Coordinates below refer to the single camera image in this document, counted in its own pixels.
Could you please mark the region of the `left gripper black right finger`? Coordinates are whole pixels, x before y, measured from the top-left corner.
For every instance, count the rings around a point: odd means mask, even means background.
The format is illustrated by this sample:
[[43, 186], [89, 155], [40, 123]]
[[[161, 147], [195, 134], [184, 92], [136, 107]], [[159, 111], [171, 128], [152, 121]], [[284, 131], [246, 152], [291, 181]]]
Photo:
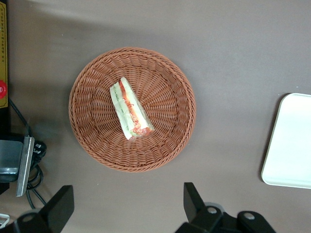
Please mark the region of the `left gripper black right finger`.
[[183, 204], [187, 222], [184, 222], [177, 233], [219, 233], [223, 217], [216, 205], [205, 205], [193, 183], [184, 183]]

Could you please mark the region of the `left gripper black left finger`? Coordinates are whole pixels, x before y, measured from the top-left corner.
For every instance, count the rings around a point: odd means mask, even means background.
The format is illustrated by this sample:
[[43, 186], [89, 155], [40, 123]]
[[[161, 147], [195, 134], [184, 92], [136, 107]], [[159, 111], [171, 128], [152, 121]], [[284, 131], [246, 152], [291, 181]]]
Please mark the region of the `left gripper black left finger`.
[[11, 228], [14, 233], [60, 233], [73, 212], [73, 186], [64, 185], [44, 207], [21, 215]]

